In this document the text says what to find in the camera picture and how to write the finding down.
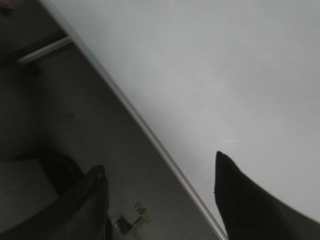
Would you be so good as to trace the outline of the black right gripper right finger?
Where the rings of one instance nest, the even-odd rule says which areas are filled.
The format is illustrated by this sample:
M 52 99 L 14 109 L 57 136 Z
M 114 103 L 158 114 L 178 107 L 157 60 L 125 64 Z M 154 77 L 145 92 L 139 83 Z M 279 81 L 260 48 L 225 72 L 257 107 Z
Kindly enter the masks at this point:
M 221 151 L 215 156 L 215 202 L 230 240 L 318 240 L 320 224 L 247 177 Z

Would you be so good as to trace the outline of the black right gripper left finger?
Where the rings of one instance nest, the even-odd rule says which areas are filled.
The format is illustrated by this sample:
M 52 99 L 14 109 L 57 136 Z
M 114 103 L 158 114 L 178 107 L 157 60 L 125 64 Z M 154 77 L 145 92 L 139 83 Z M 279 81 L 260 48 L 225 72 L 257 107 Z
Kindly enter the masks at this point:
M 2 232 L 2 240 L 104 240 L 109 183 L 102 165 L 94 166 L 52 204 Z

